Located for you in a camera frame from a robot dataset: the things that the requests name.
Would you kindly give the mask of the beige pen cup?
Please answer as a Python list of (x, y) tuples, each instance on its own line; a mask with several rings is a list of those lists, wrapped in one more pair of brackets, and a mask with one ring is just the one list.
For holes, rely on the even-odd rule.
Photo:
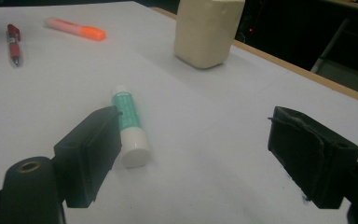
[(200, 69), (223, 63), (236, 35), (245, 0), (180, 0), (174, 53)]

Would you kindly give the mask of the white table mat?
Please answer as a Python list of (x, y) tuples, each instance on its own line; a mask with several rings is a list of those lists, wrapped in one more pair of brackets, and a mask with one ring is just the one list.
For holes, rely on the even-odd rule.
[[(58, 18), (106, 32), (48, 28)], [(21, 32), (21, 65), (7, 26)], [(347, 224), (308, 202), (268, 150), (276, 106), (303, 112), (358, 146), (358, 101), (233, 48), (198, 70), (173, 53), (173, 19), (134, 2), (0, 7), (0, 188), (6, 170), (54, 145), (128, 87), (151, 146), (138, 169), (116, 164), (96, 201), (68, 224)]]

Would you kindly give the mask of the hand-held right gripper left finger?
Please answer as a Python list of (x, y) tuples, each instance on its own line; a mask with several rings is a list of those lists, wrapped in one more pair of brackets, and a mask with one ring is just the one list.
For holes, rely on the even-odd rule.
[(89, 114), (54, 146), (53, 165), (58, 175), (61, 197), (71, 208), (87, 208), (121, 150), (115, 106)]

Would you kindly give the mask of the green and white glue stick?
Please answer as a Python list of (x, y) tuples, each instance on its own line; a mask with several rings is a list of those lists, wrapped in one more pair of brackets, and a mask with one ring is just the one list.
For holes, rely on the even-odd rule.
[(146, 165), (151, 158), (148, 140), (137, 114), (132, 94), (126, 86), (115, 87), (112, 105), (121, 113), (118, 118), (122, 144), (121, 164), (127, 169)]

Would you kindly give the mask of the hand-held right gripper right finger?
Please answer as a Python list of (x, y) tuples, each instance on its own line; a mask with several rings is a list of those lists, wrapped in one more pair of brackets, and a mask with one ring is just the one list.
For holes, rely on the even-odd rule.
[(338, 209), (358, 146), (294, 109), (277, 106), (270, 120), (268, 150), (317, 207)]

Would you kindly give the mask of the orange highlighter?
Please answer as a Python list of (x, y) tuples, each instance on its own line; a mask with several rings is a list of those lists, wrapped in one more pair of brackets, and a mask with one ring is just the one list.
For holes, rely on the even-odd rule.
[(80, 25), (58, 18), (47, 18), (45, 19), (45, 24), (48, 28), (62, 31), (71, 35), (85, 37), (95, 41), (102, 41), (106, 38), (106, 32), (102, 29), (92, 26)]

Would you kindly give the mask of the red pen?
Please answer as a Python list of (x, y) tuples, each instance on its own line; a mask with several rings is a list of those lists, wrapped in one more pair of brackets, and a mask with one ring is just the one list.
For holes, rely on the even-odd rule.
[(13, 24), (7, 26), (7, 43), (9, 57), (15, 66), (21, 65), (21, 32)]

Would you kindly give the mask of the white desk frame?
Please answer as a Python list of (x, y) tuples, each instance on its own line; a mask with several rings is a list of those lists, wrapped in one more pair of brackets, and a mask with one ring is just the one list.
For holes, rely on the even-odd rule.
[(311, 72), (358, 91), (358, 20), (340, 24)]

